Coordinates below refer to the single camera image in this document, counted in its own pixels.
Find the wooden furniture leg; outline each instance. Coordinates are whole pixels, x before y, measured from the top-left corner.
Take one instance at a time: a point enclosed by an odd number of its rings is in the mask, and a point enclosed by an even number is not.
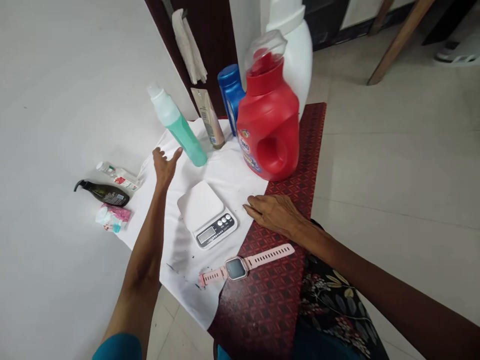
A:
[[[394,0],[383,0],[380,10],[378,10],[378,14],[376,15],[375,21],[368,32],[368,36],[374,36],[379,33],[380,28],[384,24],[385,17],[387,16],[387,13],[389,12],[393,3]]]
[[[375,71],[366,83],[367,85],[376,85],[384,78],[395,58],[400,53],[407,40],[410,39],[410,36],[412,36],[412,33],[417,28],[418,24],[423,19],[428,9],[430,9],[430,6],[434,1],[435,0],[416,1],[413,9],[411,10],[410,14],[408,14],[408,17],[401,26],[397,36],[391,42],[390,46],[378,63]]]

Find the white plastic container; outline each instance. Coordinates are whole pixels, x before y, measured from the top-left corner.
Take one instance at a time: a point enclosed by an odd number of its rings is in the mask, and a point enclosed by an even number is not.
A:
[[[142,186],[142,181],[138,178],[122,168],[114,167],[108,161],[99,162],[96,169],[107,174],[112,182],[125,189],[137,191]]]
[[[266,31],[278,29],[288,41],[283,78],[298,97],[298,120],[302,118],[312,79],[313,45],[302,0],[271,0]]]

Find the watch screen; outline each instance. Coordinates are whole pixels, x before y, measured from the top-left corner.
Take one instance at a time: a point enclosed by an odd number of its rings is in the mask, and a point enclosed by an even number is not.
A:
[[[232,280],[239,279],[247,275],[244,265],[242,264],[242,260],[240,260],[239,258],[228,260],[225,263],[225,266],[226,270],[228,271],[228,275]]]

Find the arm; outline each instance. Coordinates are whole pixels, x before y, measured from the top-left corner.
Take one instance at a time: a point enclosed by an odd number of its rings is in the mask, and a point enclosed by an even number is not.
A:
[[[150,326],[159,293],[167,190],[181,154],[182,148],[179,148],[172,159],[167,161],[160,148],[153,150],[157,178],[155,192],[131,252],[110,323],[101,341],[103,343],[119,333],[135,335],[140,340],[143,359],[147,357]]]
[[[338,270],[427,359],[474,359],[480,327],[358,256],[312,224],[288,196],[249,196],[247,213]]]

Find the white cloth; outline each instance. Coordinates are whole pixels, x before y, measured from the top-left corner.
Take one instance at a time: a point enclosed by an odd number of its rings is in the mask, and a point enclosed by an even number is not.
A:
[[[252,218],[242,205],[247,202],[249,195],[264,194],[268,181],[257,176],[245,163],[228,120],[220,120],[226,139],[220,150],[212,148],[202,119],[189,124],[203,149],[208,150],[208,162],[202,167],[195,167],[185,152],[178,159],[166,197],[160,282],[204,329],[208,329],[217,312],[219,294],[225,281],[200,288],[199,274],[217,269],[224,265],[225,260],[237,255],[252,224]],[[179,143],[166,131],[158,146],[170,159]],[[152,156],[143,163],[139,176],[144,177],[143,185],[125,207],[132,211],[133,216],[127,228],[117,234],[130,249],[135,245],[155,189],[156,175]],[[238,221],[238,228],[209,250],[197,246],[193,235],[183,221],[179,220],[180,211],[177,206],[177,200],[202,180],[210,185]]]
[[[187,18],[182,19],[183,9],[178,9],[171,16],[171,24],[175,33],[176,44],[180,50],[181,57],[185,62],[190,81],[196,85],[198,80],[205,84],[207,81],[207,69],[205,69],[199,47],[195,41],[192,30],[190,30]]]

